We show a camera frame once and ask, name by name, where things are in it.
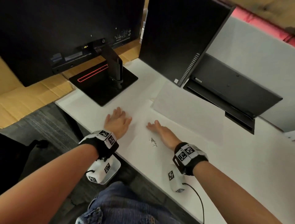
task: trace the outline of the black wrist strap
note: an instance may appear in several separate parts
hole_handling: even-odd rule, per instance
[[[186,142],[178,144],[174,153],[174,164],[182,174],[189,176],[193,176],[193,169],[199,162],[208,161],[206,153]]]
[[[80,143],[93,145],[99,155],[100,160],[106,161],[119,148],[116,137],[113,133],[100,130],[87,135]]]

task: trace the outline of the desk surface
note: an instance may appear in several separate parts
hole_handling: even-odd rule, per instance
[[[209,161],[236,181],[282,223],[295,223],[295,144],[264,120],[257,118],[255,135],[224,117],[223,146],[217,146],[155,112],[152,101],[166,78],[139,59],[125,66],[138,81],[104,107],[100,107],[80,90],[56,101],[56,104],[90,132],[102,128],[105,117],[117,106],[133,117],[130,129],[120,139],[117,153],[154,183],[194,218],[202,222],[202,207],[195,193],[187,188],[172,192],[166,167],[173,153],[160,138],[148,131],[147,122],[158,119],[181,140],[195,144],[208,154]],[[153,147],[151,137],[156,141]],[[198,191],[205,210],[206,223],[225,223],[224,219],[194,177],[187,183]]]

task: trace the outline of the vent grille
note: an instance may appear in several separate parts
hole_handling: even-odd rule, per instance
[[[183,76],[178,81],[178,83],[177,83],[178,86],[181,86],[181,84],[183,83],[183,81],[187,78],[187,76],[189,75],[189,72],[191,71],[191,69],[193,68],[194,64],[196,63],[196,61],[198,60],[199,57],[200,57],[200,54],[199,53],[197,53],[194,56],[193,60],[191,61],[191,63],[187,67],[186,71],[184,72]]]

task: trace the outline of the monitor stand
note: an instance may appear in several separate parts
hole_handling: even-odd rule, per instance
[[[123,67],[120,57],[108,45],[94,50],[105,61],[69,78],[69,81],[100,106],[104,106],[138,77]]]

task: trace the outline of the black cable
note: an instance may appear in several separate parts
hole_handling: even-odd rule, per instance
[[[88,170],[86,173],[89,173],[89,172],[95,172],[95,170]]]
[[[205,214],[204,214],[204,206],[203,206],[203,202],[202,202],[202,199],[200,197],[200,195],[198,194],[198,192],[189,184],[187,183],[182,183],[183,185],[187,185],[187,186],[190,186],[194,191],[195,193],[197,194],[197,196],[199,197],[200,201],[201,201],[201,204],[202,204],[202,209],[203,209],[203,224],[205,224]]]

